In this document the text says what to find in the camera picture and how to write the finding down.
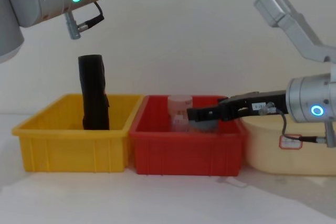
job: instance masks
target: black cylindrical object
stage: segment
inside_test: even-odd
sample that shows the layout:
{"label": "black cylindrical object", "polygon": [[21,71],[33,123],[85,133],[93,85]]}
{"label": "black cylindrical object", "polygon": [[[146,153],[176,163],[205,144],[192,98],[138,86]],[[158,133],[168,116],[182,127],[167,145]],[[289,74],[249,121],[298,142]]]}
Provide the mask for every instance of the black cylindrical object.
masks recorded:
{"label": "black cylindrical object", "polygon": [[109,130],[109,101],[105,94],[105,72],[101,55],[78,57],[83,93],[85,130]]}

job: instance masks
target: black object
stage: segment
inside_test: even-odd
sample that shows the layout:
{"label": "black object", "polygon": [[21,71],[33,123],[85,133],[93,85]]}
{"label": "black object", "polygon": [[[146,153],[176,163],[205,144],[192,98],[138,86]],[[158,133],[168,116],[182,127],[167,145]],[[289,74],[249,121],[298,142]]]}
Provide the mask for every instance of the black object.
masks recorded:
{"label": "black object", "polygon": [[83,93],[85,130],[109,130],[109,101],[105,94],[105,72],[101,55],[78,57]]}
{"label": "black object", "polygon": [[259,109],[262,108],[261,105],[266,105],[269,102],[274,103],[275,107],[284,113],[288,113],[285,90],[237,95],[227,99],[221,99],[217,106],[188,109],[187,112],[189,121],[230,121],[244,116],[259,115]]}
{"label": "black object", "polygon": [[285,114],[279,110],[279,109],[276,109],[276,112],[281,115],[282,117],[282,120],[283,120],[283,126],[282,126],[282,135],[288,139],[292,139],[292,140],[299,140],[301,142],[308,142],[308,143],[317,143],[317,136],[300,136],[300,137],[294,137],[294,136],[289,136],[286,134],[286,127],[287,127],[287,120],[286,120],[286,117],[285,117]]}
{"label": "black object", "polygon": [[95,6],[97,7],[98,11],[99,11],[99,15],[88,20],[85,21],[85,24],[88,26],[88,29],[90,29],[91,27],[95,26],[96,24],[102,22],[104,20],[104,15],[103,15],[103,11],[100,8],[100,6],[98,5],[97,2],[94,2]]}

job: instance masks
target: transparent plastic container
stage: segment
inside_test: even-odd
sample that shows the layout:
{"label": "transparent plastic container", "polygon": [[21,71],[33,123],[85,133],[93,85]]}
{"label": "transparent plastic container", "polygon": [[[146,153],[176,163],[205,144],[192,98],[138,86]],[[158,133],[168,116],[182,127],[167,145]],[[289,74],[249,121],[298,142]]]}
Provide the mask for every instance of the transparent plastic container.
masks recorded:
{"label": "transparent plastic container", "polygon": [[193,107],[190,95],[171,95],[168,97],[168,113],[171,119],[172,132],[188,132],[189,120],[187,109]]}

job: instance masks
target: red plastic bin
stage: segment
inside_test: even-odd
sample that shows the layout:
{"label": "red plastic bin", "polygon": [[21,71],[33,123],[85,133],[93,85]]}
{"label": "red plastic bin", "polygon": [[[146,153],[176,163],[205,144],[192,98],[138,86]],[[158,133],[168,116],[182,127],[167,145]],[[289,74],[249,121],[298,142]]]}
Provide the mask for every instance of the red plastic bin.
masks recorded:
{"label": "red plastic bin", "polygon": [[[138,174],[237,176],[247,132],[240,120],[220,122],[218,133],[170,132],[167,95],[144,98],[130,130]],[[193,96],[194,107],[219,96]]]}

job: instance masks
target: white wall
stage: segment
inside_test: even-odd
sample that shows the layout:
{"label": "white wall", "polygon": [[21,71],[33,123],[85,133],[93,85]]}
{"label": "white wall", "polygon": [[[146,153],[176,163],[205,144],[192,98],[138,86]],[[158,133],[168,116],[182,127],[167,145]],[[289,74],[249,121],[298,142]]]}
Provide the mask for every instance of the white wall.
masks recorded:
{"label": "white wall", "polygon": [[[336,45],[336,0],[290,0]],[[33,112],[80,92],[77,57],[102,54],[109,93],[234,95],[285,89],[293,77],[329,71],[304,60],[254,0],[101,0],[106,20],[71,41],[63,17],[24,29],[25,44],[0,65],[0,112]],[[82,22],[91,5],[75,12]]]}

